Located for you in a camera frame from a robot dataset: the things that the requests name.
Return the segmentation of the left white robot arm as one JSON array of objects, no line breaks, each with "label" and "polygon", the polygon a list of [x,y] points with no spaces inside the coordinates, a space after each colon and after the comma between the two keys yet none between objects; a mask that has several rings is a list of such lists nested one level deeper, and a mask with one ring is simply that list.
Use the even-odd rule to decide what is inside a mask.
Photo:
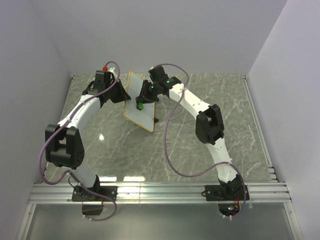
[{"label": "left white robot arm", "polygon": [[94,80],[82,92],[71,112],[56,125],[50,124],[45,129],[46,160],[58,168],[65,168],[65,172],[78,184],[74,189],[81,191],[89,201],[98,200],[103,190],[99,177],[84,163],[85,148],[81,134],[107,101],[117,104],[131,99],[119,76],[114,67],[97,70]]}]

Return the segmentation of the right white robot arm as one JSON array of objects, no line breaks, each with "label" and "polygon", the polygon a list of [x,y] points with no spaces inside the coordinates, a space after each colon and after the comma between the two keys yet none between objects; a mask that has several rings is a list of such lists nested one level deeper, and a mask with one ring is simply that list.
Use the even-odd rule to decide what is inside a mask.
[{"label": "right white robot arm", "polygon": [[225,126],[221,109],[218,105],[210,105],[192,93],[186,83],[177,77],[169,77],[163,65],[152,67],[149,80],[144,80],[139,95],[136,97],[135,107],[141,111],[143,105],[159,100],[159,95],[167,96],[176,101],[195,119],[195,135],[206,145],[217,169],[220,193],[226,200],[232,200],[245,189],[243,177],[232,164],[225,143]]}]

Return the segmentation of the green whiteboard eraser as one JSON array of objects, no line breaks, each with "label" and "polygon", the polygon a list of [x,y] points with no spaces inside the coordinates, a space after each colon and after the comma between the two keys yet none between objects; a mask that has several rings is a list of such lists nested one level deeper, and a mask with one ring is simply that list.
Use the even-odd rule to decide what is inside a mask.
[{"label": "green whiteboard eraser", "polygon": [[144,109],[144,105],[143,105],[142,102],[139,102],[139,103],[137,104],[137,109],[140,110],[140,111]]}]

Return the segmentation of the yellow framed whiteboard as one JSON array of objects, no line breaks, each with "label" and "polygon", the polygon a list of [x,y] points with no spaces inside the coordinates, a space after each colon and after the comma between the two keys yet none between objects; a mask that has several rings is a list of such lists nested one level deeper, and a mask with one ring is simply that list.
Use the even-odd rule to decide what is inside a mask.
[{"label": "yellow framed whiteboard", "polygon": [[142,129],[153,133],[155,129],[155,103],[142,103],[136,99],[140,95],[143,81],[134,71],[129,72],[125,89],[131,100],[125,101],[123,116]]}]

